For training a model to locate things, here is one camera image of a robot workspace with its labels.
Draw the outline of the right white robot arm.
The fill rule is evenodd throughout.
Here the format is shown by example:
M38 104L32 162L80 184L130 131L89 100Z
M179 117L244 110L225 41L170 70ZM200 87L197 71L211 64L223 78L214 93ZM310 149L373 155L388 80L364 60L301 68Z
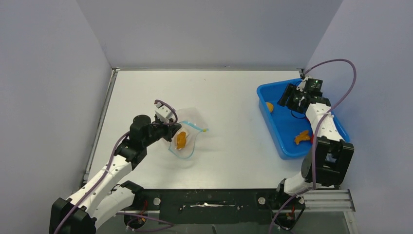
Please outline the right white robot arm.
M274 194L274 202L280 208L288 207L293 195L340 185L354 154L353 144L341 136L335 125L330 100L321 91L322 83L319 79L305 78L299 85L288 84L278 101L282 107L305 114L312 130L312 146L300 173L285 179L283 189Z

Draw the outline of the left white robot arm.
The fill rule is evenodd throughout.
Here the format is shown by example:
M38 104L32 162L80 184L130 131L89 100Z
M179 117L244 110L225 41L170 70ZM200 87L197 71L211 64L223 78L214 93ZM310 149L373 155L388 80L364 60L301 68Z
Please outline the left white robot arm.
M119 191L109 192L145 158L147 147L162 138L171 141L181 127L177 117L165 119L156 114L151 121L147 115L136 116L130 130L117 140L105 166L77 192L53 203L49 233L94 234L117 212L132 205L142 189L139 185L127 181Z

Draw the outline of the clear zip top bag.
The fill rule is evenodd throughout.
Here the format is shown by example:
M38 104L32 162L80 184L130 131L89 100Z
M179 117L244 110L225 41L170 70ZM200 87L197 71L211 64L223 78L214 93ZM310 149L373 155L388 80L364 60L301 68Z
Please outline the clear zip top bag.
M169 151L180 159L188 159L194 153L197 136L200 133L209 131L209 128L205 119L196 107L180 109L177 111L177 115L178 124L182 125L182 128L177 134L181 131L185 131L187 133L187 144L185 148L177 150L176 134L169 145Z

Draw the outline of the orange fried chicken piece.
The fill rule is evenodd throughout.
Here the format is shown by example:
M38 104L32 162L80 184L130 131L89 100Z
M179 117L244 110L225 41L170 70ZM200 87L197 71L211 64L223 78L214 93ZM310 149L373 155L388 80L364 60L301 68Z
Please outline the orange fried chicken piece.
M294 138L294 143L296 145L299 145L303 141L311 141L312 140L312 135L309 133L308 130L304 130L300 132L295 138Z

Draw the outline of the orange fried nugget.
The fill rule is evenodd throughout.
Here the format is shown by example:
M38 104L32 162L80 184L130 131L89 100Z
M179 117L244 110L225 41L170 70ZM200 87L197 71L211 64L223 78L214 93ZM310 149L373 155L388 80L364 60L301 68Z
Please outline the orange fried nugget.
M181 150L185 148L187 144L187 133L185 131L181 131L176 136L176 149Z

